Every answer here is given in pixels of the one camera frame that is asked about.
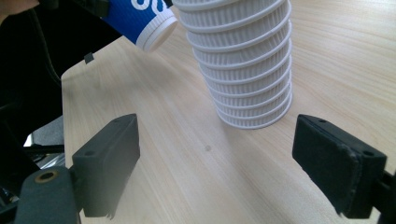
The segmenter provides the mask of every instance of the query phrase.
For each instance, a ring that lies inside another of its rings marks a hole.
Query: screw hole
[[[374,156],[374,153],[371,151],[363,151],[363,154],[366,156]]]
[[[56,170],[47,171],[44,174],[36,176],[35,177],[35,182],[37,184],[45,184],[47,182],[50,182],[54,178],[56,178],[56,176],[58,176],[58,171],[56,171]]]
[[[54,173],[53,172],[49,172],[49,173],[45,173],[45,174],[41,175],[40,179],[41,180],[46,180],[46,179],[50,179],[53,176],[54,176]]]

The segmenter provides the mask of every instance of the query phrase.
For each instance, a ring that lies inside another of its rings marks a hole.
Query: paper cup
[[[225,123],[235,128],[260,129],[280,120],[288,112],[291,105],[291,100],[292,94],[283,105],[279,105],[275,109],[257,117],[238,118],[226,115],[220,110],[218,110],[218,115]]]
[[[289,22],[278,33],[251,47],[220,53],[204,52],[198,49],[193,49],[193,54],[198,62],[206,66],[251,64],[262,61],[280,51],[288,44],[290,35],[291,23]]]
[[[286,76],[291,69],[291,60],[288,60],[285,64],[280,66],[275,72],[269,74],[263,74],[255,79],[251,79],[249,82],[242,80],[240,82],[217,82],[204,73],[206,84],[214,91],[223,92],[227,94],[244,94],[256,91],[264,90],[276,83],[280,78]]]
[[[270,13],[284,1],[240,0],[222,7],[212,7],[207,10],[183,11],[181,9],[179,11],[180,22],[189,30],[196,30],[196,27],[241,26]]]
[[[223,7],[238,0],[172,0],[172,3],[179,10],[197,11],[214,7]]]
[[[187,34],[187,38],[198,49],[242,45],[271,32],[282,22],[284,22],[283,24],[287,23],[290,13],[291,6],[286,1],[273,13],[236,29],[215,33],[195,33],[190,31]]]
[[[248,117],[256,117],[262,114],[265,114],[277,106],[281,105],[285,100],[287,100],[291,95],[291,83],[280,91],[273,98],[262,102],[257,105],[249,105],[249,106],[230,106],[224,105],[216,100],[214,100],[216,108],[223,112],[226,115],[237,117],[237,118],[248,118]]]
[[[143,51],[154,51],[177,26],[163,0],[111,0],[110,4],[103,20]]]
[[[271,37],[272,35],[276,34],[277,32],[280,31],[280,29],[284,28],[286,23],[290,22],[289,18],[285,18],[278,26],[274,27],[271,31],[256,37],[254,39],[251,39],[247,42],[239,43],[239,44],[234,44],[232,41],[229,39],[215,39],[213,44],[210,44],[210,46],[202,46],[194,43],[193,36],[190,36],[192,32],[187,32],[186,37],[187,40],[190,42],[190,44],[195,48],[200,51],[204,52],[228,52],[228,51],[233,51],[233,50],[238,50],[238,49],[245,49],[250,46],[253,46],[255,44],[258,44],[262,42],[263,40]]]
[[[271,87],[250,93],[228,94],[224,92],[215,91],[211,89],[209,86],[207,86],[207,88],[209,89],[212,97],[224,105],[249,106],[249,105],[257,105],[273,98],[278,93],[280,93],[285,88],[285,86],[289,85],[290,82],[291,82],[291,72],[289,72],[282,79],[275,82]]]
[[[234,68],[234,69],[215,69],[209,68],[203,64],[199,64],[201,71],[208,77],[223,81],[248,80],[255,78],[262,74],[274,72],[274,69],[281,66],[289,59],[291,54],[292,44],[289,40],[288,51],[286,54],[283,51],[277,52],[270,58],[250,66]]]

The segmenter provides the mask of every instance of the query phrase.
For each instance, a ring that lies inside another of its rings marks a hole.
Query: cup rim
[[[291,37],[291,29],[288,30],[288,33],[286,34],[285,38],[274,49],[271,49],[270,51],[260,55],[257,58],[254,58],[254,59],[242,62],[242,63],[232,63],[232,64],[229,64],[229,65],[211,64],[211,63],[204,62],[202,59],[200,59],[197,56],[196,52],[197,51],[201,51],[201,50],[192,48],[192,54],[194,55],[194,57],[198,61],[198,63],[201,63],[201,64],[203,64],[204,66],[206,66],[208,68],[219,69],[219,70],[230,70],[230,69],[235,69],[235,68],[240,68],[240,67],[246,67],[246,66],[249,66],[249,65],[252,65],[254,63],[258,63],[258,62],[261,62],[261,61],[263,61],[265,59],[270,58],[271,56],[273,56],[277,52],[279,52],[282,48],[284,48],[287,44],[291,45],[290,37]]]
[[[230,94],[230,93],[225,93],[225,92],[220,92],[220,91],[216,91],[213,88],[211,88],[209,85],[207,85],[207,88],[210,91],[213,91],[215,94],[220,95],[222,97],[229,97],[229,98],[245,98],[245,97],[251,97],[251,96],[255,96],[255,95],[259,95],[265,91],[269,91],[271,90],[273,87],[275,87],[277,84],[279,84],[281,81],[283,81],[284,79],[286,79],[286,77],[288,78],[287,82],[291,82],[291,70],[287,70],[285,71],[285,73],[282,74],[282,76],[280,78],[278,78],[275,82],[271,83],[269,86],[258,90],[258,91],[253,91],[253,92],[247,92],[247,93],[241,93],[241,94]]]
[[[249,17],[246,17],[242,20],[223,24],[223,25],[218,25],[218,26],[210,26],[210,27],[198,27],[198,26],[191,26],[186,24],[186,22],[183,21],[182,18],[180,18],[180,23],[189,31],[195,32],[195,33],[217,33],[221,31],[227,31],[227,30],[232,30],[238,27],[241,27],[245,24],[252,23],[254,21],[257,21],[264,16],[267,16],[274,12],[279,6],[281,6],[284,3],[288,3],[288,13],[291,11],[291,3],[289,0],[277,0],[275,1],[271,6],[267,7],[265,10],[258,12],[254,15],[251,15]]]
[[[286,46],[288,46],[288,51],[286,52],[286,55],[290,55],[291,54],[291,49],[292,49],[292,43],[291,43],[291,39],[290,38],[285,38],[278,46],[276,46],[274,49],[272,49],[271,51],[263,54],[262,56],[255,58],[253,60],[244,62],[244,63],[233,63],[233,64],[229,64],[229,65],[214,65],[214,64],[208,64],[203,62],[201,59],[197,58],[194,50],[192,49],[192,53],[195,57],[195,60],[198,61],[198,63],[202,64],[203,66],[210,68],[210,69],[215,69],[215,70],[233,70],[233,69],[239,69],[239,68],[245,68],[245,67],[249,67],[251,65],[257,64],[257,63],[261,63],[262,61],[274,56],[275,54],[277,54],[282,48],[285,48]]]
[[[263,105],[271,104],[274,100],[276,100],[276,99],[279,98],[283,93],[285,93],[285,91],[287,91],[287,90],[291,91],[291,86],[292,86],[292,84],[291,84],[291,81],[290,81],[290,82],[288,83],[288,85],[286,85],[285,87],[283,87],[283,89],[282,89],[279,93],[277,93],[275,96],[271,97],[270,99],[268,99],[268,100],[266,100],[266,101],[264,101],[264,102],[261,102],[261,103],[259,103],[259,104],[256,104],[256,105],[240,105],[240,106],[237,106],[237,105],[225,105],[224,103],[220,102],[219,100],[215,99],[214,97],[213,97],[213,101],[215,101],[215,104],[219,104],[219,105],[224,106],[224,107],[227,107],[227,108],[229,108],[229,109],[235,109],[235,110],[255,109],[255,108],[261,107],[261,106],[263,106]]]
[[[234,126],[234,127],[238,127],[238,128],[245,128],[245,129],[262,128],[262,127],[265,127],[265,126],[268,126],[268,125],[271,125],[271,124],[275,123],[277,120],[279,120],[280,118],[282,118],[282,117],[286,114],[286,112],[287,112],[287,111],[289,110],[289,108],[290,108],[290,105],[291,105],[291,102],[292,102],[292,98],[293,98],[292,96],[293,96],[292,91],[290,91],[289,96],[282,102],[282,104],[278,105],[276,108],[270,110],[269,112],[266,112],[266,113],[264,113],[264,114],[262,114],[262,115],[254,116],[254,117],[236,117],[236,116],[231,116],[231,115],[228,115],[228,114],[224,113],[223,111],[221,111],[221,110],[218,109],[218,108],[216,108],[216,109],[217,109],[218,112],[220,112],[221,115],[223,115],[223,116],[225,116],[225,117],[229,117],[229,118],[231,118],[231,119],[253,120],[253,119],[262,119],[262,118],[265,118],[265,117],[267,117],[267,116],[269,116],[269,115],[275,113],[276,111],[278,111],[278,110],[281,108],[281,106],[287,104],[286,107],[285,107],[285,110],[284,110],[278,117],[276,117],[275,119],[271,120],[270,122],[267,122],[267,123],[261,124],[261,125],[257,125],[257,126],[250,126],[250,127],[248,127],[248,126],[238,126],[238,125],[235,125],[235,124],[231,124],[231,122],[225,120],[224,118],[221,118],[221,119],[222,119],[223,121],[225,121],[226,123],[228,123],[228,124],[230,124],[230,125],[232,125],[232,126]]]
[[[202,3],[202,4],[180,4],[177,1],[173,1],[172,3],[177,7],[179,10],[182,11],[201,11],[201,10],[206,10],[210,9],[213,7],[223,7],[226,5],[229,5],[231,3],[237,2],[239,0],[227,0],[227,1],[213,1],[213,2],[207,2],[207,3]]]
[[[146,39],[142,48],[143,51],[152,52],[157,49],[172,34],[176,27],[177,19],[175,16],[163,21]]]
[[[272,67],[270,70],[265,71],[264,73],[259,74],[258,76],[255,77],[250,77],[250,78],[246,78],[246,79],[241,79],[241,80],[233,80],[233,81],[223,81],[223,80],[218,80],[218,79],[214,79],[213,77],[209,77],[203,70],[201,70],[202,75],[209,79],[210,81],[216,83],[216,84],[220,84],[220,85],[238,85],[238,84],[246,84],[249,82],[253,82],[256,81],[258,79],[270,76],[271,74],[273,74],[277,69],[279,69],[281,66],[285,65],[286,62],[288,62],[288,67],[286,68],[286,70],[290,70],[291,69],[291,65],[292,65],[292,57],[291,55],[287,55],[286,57],[284,57],[282,59],[282,61],[280,61],[280,63],[278,63],[277,65],[275,65],[274,67]]]
[[[254,39],[251,39],[247,42],[236,44],[236,45],[231,45],[231,46],[224,46],[224,47],[205,47],[201,45],[197,45],[191,41],[189,38],[189,31],[186,34],[186,38],[189,41],[189,43],[196,49],[204,52],[213,52],[213,53],[221,53],[221,52],[227,52],[227,51],[233,51],[233,50],[238,50],[238,49],[243,49],[243,48],[248,48],[250,46],[253,46],[257,43],[262,42],[264,39],[269,38],[272,35],[275,35],[280,29],[282,29],[285,25],[289,26],[289,29],[292,30],[292,24],[290,21],[290,15],[287,15],[283,21],[281,21],[276,27],[274,27],[272,30],[268,31],[267,33],[258,36]]]

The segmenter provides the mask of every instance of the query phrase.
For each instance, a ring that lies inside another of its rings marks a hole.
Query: wood grain
[[[116,216],[84,224],[376,223],[376,211],[337,216],[291,147],[298,114],[320,117],[386,153],[394,173],[396,4],[291,3],[293,102],[264,129],[219,119],[180,25],[153,53],[122,37],[63,75],[68,166],[112,119],[136,113],[139,122],[141,158]]]

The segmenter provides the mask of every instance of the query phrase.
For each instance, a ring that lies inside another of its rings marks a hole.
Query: blue cup print
[[[102,19],[143,51],[158,48],[177,25],[163,0],[110,0]]]

